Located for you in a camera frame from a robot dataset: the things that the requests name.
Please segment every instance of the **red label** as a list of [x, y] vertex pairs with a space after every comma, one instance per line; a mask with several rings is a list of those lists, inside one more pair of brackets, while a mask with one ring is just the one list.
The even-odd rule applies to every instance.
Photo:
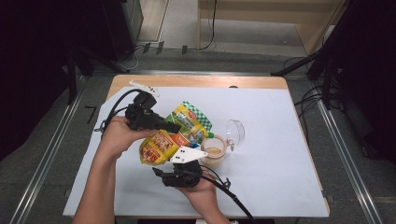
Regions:
[[196, 114], [194, 112], [192, 112], [191, 110], [189, 111], [189, 117], [192, 118], [192, 119], [196, 119], [197, 118]]

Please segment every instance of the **table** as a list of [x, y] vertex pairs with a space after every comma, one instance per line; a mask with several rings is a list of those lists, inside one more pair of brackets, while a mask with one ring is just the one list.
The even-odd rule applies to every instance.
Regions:
[[[163, 117], [182, 100], [188, 100], [212, 121], [213, 133], [225, 133], [228, 119], [242, 121], [245, 141], [234, 152], [229, 149], [216, 172], [222, 178], [230, 178], [230, 191], [254, 217], [329, 215], [329, 206], [322, 196], [315, 165], [283, 77], [116, 76], [95, 127], [106, 118], [122, 93], [132, 88], [125, 87], [131, 79], [159, 88], [161, 96], [152, 109]], [[131, 102], [134, 95], [128, 97], [120, 107]], [[65, 216], [76, 212], [99, 141], [100, 134], [93, 132], [64, 209]], [[151, 166], [140, 163], [139, 145], [140, 142], [134, 143], [117, 163], [116, 216], [199, 218], [180, 192], [165, 187]], [[167, 162], [158, 168], [169, 172], [173, 166]], [[220, 190], [218, 198], [225, 216], [246, 217]]]
[[[215, 1], [207, 1], [198, 0], [197, 48], [201, 46], [201, 19], [213, 19]], [[309, 55], [316, 50], [329, 27], [337, 22], [343, 12], [345, 1], [218, 0], [216, 20], [296, 24], [296, 31]]]

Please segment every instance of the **transparent container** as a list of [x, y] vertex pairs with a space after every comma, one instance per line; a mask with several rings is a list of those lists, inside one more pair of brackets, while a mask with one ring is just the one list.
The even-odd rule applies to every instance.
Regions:
[[206, 138], [201, 144], [201, 150], [207, 152], [207, 156], [201, 158], [201, 164], [209, 168], [215, 169], [219, 167], [227, 152], [227, 147], [231, 147], [231, 151], [245, 139], [245, 128], [241, 121], [230, 119], [226, 126], [226, 136], [223, 137], [215, 134], [213, 138]]

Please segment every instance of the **hand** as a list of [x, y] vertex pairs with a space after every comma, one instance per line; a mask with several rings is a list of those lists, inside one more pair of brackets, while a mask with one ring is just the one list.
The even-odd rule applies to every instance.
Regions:
[[[215, 179], [206, 169], [203, 169], [203, 175]], [[189, 199], [192, 207], [205, 220], [206, 223], [229, 223], [219, 210], [216, 187], [209, 181], [202, 179], [193, 188], [176, 188]]]
[[156, 130], [149, 129], [134, 131], [128, 127], [128, 124], [129, 120], [125, 117], [113, 117], [102, 136], [97, 153], [118, 159], [122, 152], [126, 151], [134, 141], [150, 137], [156, 133]]

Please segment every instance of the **person's left hand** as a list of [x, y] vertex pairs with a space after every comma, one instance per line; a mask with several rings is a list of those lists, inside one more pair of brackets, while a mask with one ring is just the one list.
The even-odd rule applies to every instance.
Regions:
[[134, 131], [128, 127], [128, 124], [129, 120], [125, 117], [113, 117], [103, 133], [97, 153], [118, 159], [122, 152], [127, 150], [134, 141], [150, 137], [156, 133], [156, 130], [149, 129]]

